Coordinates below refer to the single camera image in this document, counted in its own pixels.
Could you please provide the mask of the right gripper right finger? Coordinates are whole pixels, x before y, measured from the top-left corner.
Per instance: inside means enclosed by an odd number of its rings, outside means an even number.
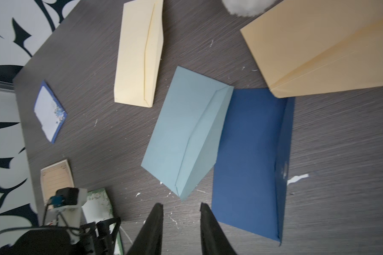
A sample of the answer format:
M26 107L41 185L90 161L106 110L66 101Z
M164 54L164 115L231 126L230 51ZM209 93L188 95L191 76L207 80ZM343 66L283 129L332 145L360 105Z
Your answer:
M206 203L201 203L201 247L203 255L236 255L216 220L212 210Z

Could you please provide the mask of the dark blue envelope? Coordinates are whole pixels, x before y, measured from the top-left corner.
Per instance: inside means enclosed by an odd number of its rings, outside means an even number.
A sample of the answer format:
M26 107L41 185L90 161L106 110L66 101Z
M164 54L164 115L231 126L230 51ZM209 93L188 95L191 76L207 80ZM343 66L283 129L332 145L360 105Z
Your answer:
M214 166L219 222L282 241L294 109L268 89L233 92Z

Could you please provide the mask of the tan yellow envelope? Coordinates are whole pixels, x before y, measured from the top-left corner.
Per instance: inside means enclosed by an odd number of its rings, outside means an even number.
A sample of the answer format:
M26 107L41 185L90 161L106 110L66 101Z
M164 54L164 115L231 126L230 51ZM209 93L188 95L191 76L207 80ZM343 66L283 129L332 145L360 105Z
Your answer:
M241 32L278 98L383 86L383 1L282 1Z

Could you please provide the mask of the pale yellow envelope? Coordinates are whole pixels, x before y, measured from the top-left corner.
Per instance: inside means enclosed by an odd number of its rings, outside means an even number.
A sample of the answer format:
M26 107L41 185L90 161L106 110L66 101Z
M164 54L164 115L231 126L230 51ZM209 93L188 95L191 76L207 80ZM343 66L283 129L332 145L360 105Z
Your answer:
M124 3L114 82L116 103L153 106L164 40L163 3Z

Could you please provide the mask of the white green-bordered letter paper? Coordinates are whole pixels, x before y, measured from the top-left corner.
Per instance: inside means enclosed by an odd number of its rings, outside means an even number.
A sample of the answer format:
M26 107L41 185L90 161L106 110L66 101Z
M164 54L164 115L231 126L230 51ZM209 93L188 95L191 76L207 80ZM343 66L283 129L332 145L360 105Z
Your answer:
M89 191L87 202L82 209L87 223L98 223L114 218L112 204L105 188Z

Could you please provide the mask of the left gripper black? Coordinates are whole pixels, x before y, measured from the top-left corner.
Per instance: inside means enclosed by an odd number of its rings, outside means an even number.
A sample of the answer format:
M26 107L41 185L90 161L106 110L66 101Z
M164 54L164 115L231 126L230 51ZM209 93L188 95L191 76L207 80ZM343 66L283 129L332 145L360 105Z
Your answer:
M120 217L114 217L82 225L84 232L76 244L78 255L113 255L120 224Z

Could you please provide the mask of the light blue envelope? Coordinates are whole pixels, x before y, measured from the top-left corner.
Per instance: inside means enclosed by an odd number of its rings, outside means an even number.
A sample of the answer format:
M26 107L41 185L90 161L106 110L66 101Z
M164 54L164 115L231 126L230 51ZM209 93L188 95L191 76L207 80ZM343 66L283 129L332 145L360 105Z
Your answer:
M214 167L234 88L177 67L141 166L181 201Z

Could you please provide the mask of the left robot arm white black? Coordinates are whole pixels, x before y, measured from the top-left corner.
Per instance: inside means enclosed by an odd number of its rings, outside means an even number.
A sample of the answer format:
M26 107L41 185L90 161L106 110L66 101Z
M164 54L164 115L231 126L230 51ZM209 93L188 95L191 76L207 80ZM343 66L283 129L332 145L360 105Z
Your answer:
M16 227L0 231L26 231L13 244L0 248L0 255L112 255L121 219L114 217L79 228L69 226Z

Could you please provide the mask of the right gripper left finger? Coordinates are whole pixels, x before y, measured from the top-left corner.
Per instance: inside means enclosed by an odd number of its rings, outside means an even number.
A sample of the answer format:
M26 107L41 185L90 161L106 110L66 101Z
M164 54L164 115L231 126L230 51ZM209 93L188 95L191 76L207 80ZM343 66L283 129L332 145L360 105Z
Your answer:
M156 203L127 255L161 255L163 204Z

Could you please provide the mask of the cream letter paper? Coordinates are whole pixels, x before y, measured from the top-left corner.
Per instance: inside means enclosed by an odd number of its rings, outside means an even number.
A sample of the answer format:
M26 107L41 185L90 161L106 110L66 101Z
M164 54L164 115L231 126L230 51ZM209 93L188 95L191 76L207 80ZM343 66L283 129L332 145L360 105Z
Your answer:
M40 184L43 194L44 204L56 191L63 188L74 188L74 181L67 159L59 161L40 171Z

